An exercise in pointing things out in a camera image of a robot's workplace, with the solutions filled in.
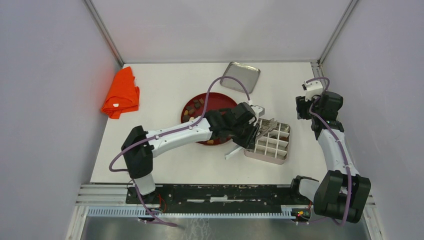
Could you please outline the silver serving tongs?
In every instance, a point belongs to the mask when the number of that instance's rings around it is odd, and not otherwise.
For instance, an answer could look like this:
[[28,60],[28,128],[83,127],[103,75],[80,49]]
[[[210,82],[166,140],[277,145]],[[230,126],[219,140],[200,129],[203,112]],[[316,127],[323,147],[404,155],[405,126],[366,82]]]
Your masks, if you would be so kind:
[[274,130],[278,125],[278,122],[272,118],[270,120],[262,119],[260,118],[256,126],[258,127],[258,130],[256,131],[256,136],[254,137],[253,145],[249,146],[248,148],[242,147],[242,146],[235,146],[231,151],[225,154],[224,158],[226,160],[229,160],[231,157],[233,157],[238,152],[249,152],[254,153],[257,149],[257,143],[261,137],[264,137],[269,132]]

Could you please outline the pink tin box with dividers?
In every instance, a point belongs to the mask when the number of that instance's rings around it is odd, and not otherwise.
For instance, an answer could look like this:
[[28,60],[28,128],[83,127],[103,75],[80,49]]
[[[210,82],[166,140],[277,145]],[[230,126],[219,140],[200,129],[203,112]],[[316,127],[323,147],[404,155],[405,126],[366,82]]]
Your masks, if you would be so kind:
[[290,132],[291,127],[288,124],[278,122],[274,130],[258,140],[255,152],[244,152],[244,155],[251,159],[282,165],[288,158]]

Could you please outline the red round plate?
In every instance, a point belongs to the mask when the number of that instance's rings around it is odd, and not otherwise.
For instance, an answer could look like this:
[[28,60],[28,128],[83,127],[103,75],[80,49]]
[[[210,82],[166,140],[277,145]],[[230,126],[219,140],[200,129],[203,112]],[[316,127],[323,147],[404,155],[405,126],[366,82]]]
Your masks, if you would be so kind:
[[[203,112],[205,101],[206,93],[201,93],[190,99],[182,108],[180,122],[185,123],[199,117]],[[232,109],[236,106],[237,103],[229,96],[218,92],[211,92],[209,94],[206,111],[216,110],[220,111],[223,115],[225,113],[224,109]],[[231,139],[230,136],[219,137],[212,139],[214,140],[214,144],[207,144],[207,141],[198,141],[197,143],[204,146],[218,146],[229,142]]]

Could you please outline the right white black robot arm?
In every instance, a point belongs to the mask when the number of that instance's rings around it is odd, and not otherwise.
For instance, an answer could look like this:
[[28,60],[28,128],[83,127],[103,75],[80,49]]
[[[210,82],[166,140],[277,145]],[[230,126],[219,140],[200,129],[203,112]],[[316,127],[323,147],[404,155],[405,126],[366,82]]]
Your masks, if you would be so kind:
[[339,221],[357,223],[363,214],[371,182],[356,170],[348,153],[345,130],[337,120],[344,99],[341,95],[326,91],[310,99],[295,99],[297,117],[311,120],[311,130],[324,155],[327,173],[323,180],[300,176],[292,180],[289,199],[302,204],[312,202],[315,214]]

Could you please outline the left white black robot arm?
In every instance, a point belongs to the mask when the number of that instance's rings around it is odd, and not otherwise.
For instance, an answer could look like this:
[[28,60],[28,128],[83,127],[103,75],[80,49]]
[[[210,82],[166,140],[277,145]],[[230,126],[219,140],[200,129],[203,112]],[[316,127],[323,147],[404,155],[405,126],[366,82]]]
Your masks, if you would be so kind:
[[139,199],[151,204],[157,198],[152,175],[154,158],[181,146],[220,138],[231,138],[240,148],[253,149],[260,127],[258,121],[264,113],[261,106],[241,102],[224,112],[209,110],[204,116],[166,129],[146,131],[141,125],[134,127],[121,153]]

